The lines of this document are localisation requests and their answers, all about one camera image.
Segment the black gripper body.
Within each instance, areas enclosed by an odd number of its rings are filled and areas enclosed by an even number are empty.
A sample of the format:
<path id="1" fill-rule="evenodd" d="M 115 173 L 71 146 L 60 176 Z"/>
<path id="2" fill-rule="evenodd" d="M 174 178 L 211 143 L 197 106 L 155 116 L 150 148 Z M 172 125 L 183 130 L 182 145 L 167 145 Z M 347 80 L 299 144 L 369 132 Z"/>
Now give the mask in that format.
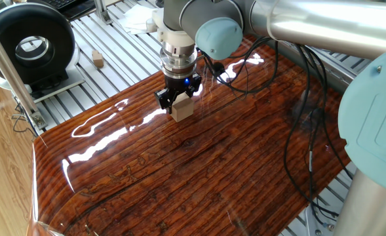
<path id="1" fill-rule="evenodd" d="M 169 77 L 169 76 L 165 75 L 164 76 L 165 88 L 177 90 L 178 95 L 183 93 L 183 92 L 186 92 L 186 79 L 187 78 L 188 77 L 176 79 L 176 78 Z"/>

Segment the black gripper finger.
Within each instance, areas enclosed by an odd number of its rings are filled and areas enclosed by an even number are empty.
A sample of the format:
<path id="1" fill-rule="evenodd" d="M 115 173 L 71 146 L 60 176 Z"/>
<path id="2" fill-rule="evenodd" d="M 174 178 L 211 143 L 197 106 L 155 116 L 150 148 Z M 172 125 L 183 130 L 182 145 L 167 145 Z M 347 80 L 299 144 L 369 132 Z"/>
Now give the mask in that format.
<path id="1" fill-rule="evenodd" d="M 172 113 L 172 105 L 176 100 L 178 91 L 173 88 L 164 88 L 154 92 L 155 99 L 160 105 L 161 109 L 167 110 L 169 114 Z"/>
<path id="2" fill-rule="evenodd" d="M 186 79 L 186 94 L 188 97 L 192 97 L 193 93 L 199 90 L 201 79 L 202 77 L 198 73 L 194 73 Z"/>

